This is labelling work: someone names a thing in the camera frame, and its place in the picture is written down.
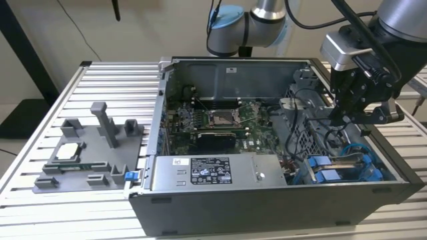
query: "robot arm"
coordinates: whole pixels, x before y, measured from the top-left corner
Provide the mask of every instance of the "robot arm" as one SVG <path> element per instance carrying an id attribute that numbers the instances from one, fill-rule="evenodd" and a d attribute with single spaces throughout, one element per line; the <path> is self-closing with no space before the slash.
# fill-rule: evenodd
<path id="1" fill-rule="evenodd" d="M 237 6 L 217 5 L 211 14 L 207 50 L 231 57 L 239 47 L 268 47 L 280 42 L 285 11 L 296 25 L 317 29 L 349 21 L 329 32 L 320 52 L 331 64 L 331 92 L 335 108 L 328 115 L 332 126 L 387 124 L 403 120 L 395 99 L 404 84 L 427 64 L 427 1 L 385 0 L 365 25 L 344 0 L 331 0 L 344 18 L 328 24 L 304 26 L 289 11 L 289 0 L 257 0 L 249 12 Z M 365 107 L 381 103 L 372 112 Z"/>
<path id="2" fill-rule="evenodd" d="M 343 125 L 344 116 L 355 124 L 401 121 L 395 99 L 427 64 L 427 1 L 383 1 L 367 26 L 343 0 L 332 2 L 351 25 L 329 32 L 320 48 L 332 67 L 331 125 Z M 377 102 L 381 105 L 364 112 Z"/>

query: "metal bracket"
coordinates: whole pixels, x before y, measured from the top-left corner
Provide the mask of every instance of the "metal bracket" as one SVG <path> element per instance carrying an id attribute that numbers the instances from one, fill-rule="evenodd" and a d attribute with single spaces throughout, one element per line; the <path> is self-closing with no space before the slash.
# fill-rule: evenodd
<path id="1" fill-rule="evenodd" d="M 172 57 L 171 56 L 160 57 L 159 71 L 161 73 L 164 73 L 164 72 L 169 71 L 172 68 L 173 68 Z"/>

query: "aluminum extrusion table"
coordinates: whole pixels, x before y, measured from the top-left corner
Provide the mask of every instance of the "aluminum extrusion table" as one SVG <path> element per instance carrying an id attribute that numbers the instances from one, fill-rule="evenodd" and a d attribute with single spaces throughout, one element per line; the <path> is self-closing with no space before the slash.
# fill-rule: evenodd
<path id="1" fill-rule="evenodd" d="M 43 159 L 51 156 L 63 134 L 59 127 L 64 119 L 79 118 L 83 125 L 97 125 L 89 111 L 93 101 L 107 102 L 107 114 L 116 124 L 136 119 L 144 125 L 139 166 L 144 165 L 157 84 L 156 62 L 95 62 L 77 69 L 0 180 L 0 237 L 31 240 L 145 238 L 123 190 L 33 194 L 32 187 L 47 163 Z M 427 130 L 407 112 L 404 121 L 379 125 L 377 129 L 427 183 Z M 356 226 L 192 236 L 189 239 L 427 239 L 427 187 L 404 203 L 383 206 Z"/>

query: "black cable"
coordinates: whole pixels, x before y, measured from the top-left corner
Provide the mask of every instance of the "black cable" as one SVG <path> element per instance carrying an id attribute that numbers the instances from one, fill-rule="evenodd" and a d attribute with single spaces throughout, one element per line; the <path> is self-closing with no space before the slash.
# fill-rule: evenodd
<path id="1" fill-rule="evenodd" d="M 205 24 L 205 35 L 209 34 L 209 26 L 211 26 L 211 12 L 212 12 L 212 9 L 213 9 L 213 3 L 215 3 L 215 0 L 211 1 L 211 8 L 208 10 L 208 15 L 207 15 L 207 24 Z"/>
<path id="2" fill-rule="evenodd" d="M 293 101 L 293 109 L 295 109 L 295 111 L 293 111 L 293 121 L 292 121 L 292 126 L 291 126 L 291 132 L 288 133 L 288 136 L 287 136 L 287 139 L 285 139 L 285 142 L 284 142 L 284 148 L 285 148 L 285 152 L 291 156 L 291 158 L 299 160 L 300 162 L 303 162 L 304 160 L 289 151 L 289 142 L 291 142 L 291 138 L 292 138 L 292 135 L 295 133 L 295 130 L 296 130 L 296 124 L 297 124 L 297 120 L 299 120 L 299 107 L 296 105 L 296 101 Z"/>
<path id="3" fill-rule="evenodd" d="M 1 149 L 1 148 L 0 148 L 0 152 L 4 152 L 4 153 L 11 154 L 11 155 L 13 155 L 13 156 L 17 156 L 16 153 L 13 153 L 13 152 L 11 152 L 11 151 L 8 151 L 8 150 L 4 150 L 4 149 Z"/>
<path id="4" fill-rule="evenodd" d="M 414 111 L 412 111 L 412 114 L 411 114 L 412 116 L 415 116 L 415 114 L 416 114 L 416 112 L 418 112 L 418 110 L 419 110 L 419 107 L 420 107 L 420 106 L 415 106 L 415 107 L 414 107 Z"/>
<path id="5" fill-rule="evenodd" d="M 301 29 L 307 29 L 307 30 L 315 30 L 315 29 L 321 29 L 325 28 L 328 26 L 332 26 L 335 24 L 339 24 L 341 22 L 347 21 L 347 18 L 343 17 L 340 19 L 336 19 L 333 21 L 325 22 L 323 24 L 319 25 L 313 25 L 313 26 L 308 26 L 301 24 L 297 19 L 295 18 L 292 12 L 291 12 L 291 7 L 289 7 L 289 0 L 284 0 L 284 7 L 285 7 L 285 11 L 287 11 L 287 15 L 291 18 L 292 22 L 296 24 L 296 26 L 299 26 Z M 376 14 L 376 11 L 367 11 L 367 12 L 360 12 L 356 14 L 357 17 L 365 17 L 365 16 L 373 16 Z"/>
<path id="6" fill-rule="evenodd" d="M 216 21 L 216 18 L 219 16 L 219 12 L 220 12 L 220 6 L 221 6 L 221 2 L 223 0 L 219 0 L 219 3 L 215 7 L 215 10 L 212 12 L 212 8 L 208 12 L 208 21 L 207 21 L 207 24 L 208 24 L 208 30 L 207 30 L 207 37 L 205 37 L 205 49 L 209 49 L 209 45 L 208 45 L 208 42 L 209 42 L 209 36 L 211 36 L 211 32 L 212 32 L 212 26 L 213 26 L 213 23 Z"/>
<path id="7" fill-rule="evenodd" d="M 347 128 L 348 124 L 349 124 L 349 122 L 347 122 L 347 123 L 341 126 L 341 128 L 340 128 L 339 130 L 331 129 L 331 130 L 328 130 L 328 131 L 325 132 L 324 138 L 323 138 L 323 145 L 324 145 L 325 148 L 328 148 L 328 137 L 329 137 L 329 134 L 331 134 L 332 132 L 340 133 L 340 132 Z"/>
<path id="8" fill-rule="evenodd" d="M 401 78 L 401 73 L 399 70 L 399 67 L 389 56 L 384 46 L 380 44 L 380 42 L 375 39 L 375 36 L 371 33 L 371 30 L 368 29 L 364 22 L 357 17 L 355 11 L 348 6 L 347 2 L 344 0 L 331 0 L 336 9 L 340 11 L 341 15 L 345 17 L 351 25 L 353 26 L 353 29 L 360 35 L 361 40 L 368 43 L 369 47 L 372 48 L 375 55 L 379 57 L 379 60 L 385 65 L 392 77 L 396 81 Z"/>
<path id="9" fill-rule="evenodd" d="M 87 38 L 85 38 L 85 36 L 84 36 L 84 34 L 83 34 L 83 32 L 81 32 L 81 30 L 80 30 L 80 28 L 79 28 L 79 26 L 77 26 L 76 22 L 75 22 L 75 20 L 73 20 L 73 19 L 72 19 L 72 17 L 69 16 L 69 14 L 68 14 L 68 12 L 67 12 L 67 10 L 65 10 L 65 8 L 64 8 L 64 6 L 63 6 L 63 4 L 61 4 L 60 0 L 56 0 L 56 2 L 59 3 L 60 8 L 63 9 L 63 11 L 64 11 L 65 15 L 68 16 L 68 18 L 69 18 L 69 20 L 71 20 L 72 24 L 73 24 L 73 25 L 75 25 L 75 27 L 77 28 L 77 31 L 79 31 L 79 33 L 80 33 L 80 35 L 81 35 L 81 37 L 83 37 L 83 40 L 84 40 L 85 45 L 87 45 L 87 46 L 88 46 L 88 48 L 92 50 L 93 54 L 95 54 L 95 55 L 96 55 L 96 57 L 97 57 L 97 60 L 101 62 L 103 60 L 101 60 L 101 58 L 100 58 L 100 55 L 96 53 L 96 51 L 95 51 L 95 50 L 93 50 L 93 48 L 91 47 L 91 45 L 89 45 L 89 43 L 88 43 L 88 40 L 87 40 Z"/>
<path id="10" fill-rule="evenodd" d="M 313 91 L 316 94 L 319 93 L 315 89 L 308 88 L 308 87 L 303 87 L 303 88 L 297 89 L 297 91 L 293 93 L 293 97 L 296 97 L 296 94 L 297 94 L 301 90 Z"/>

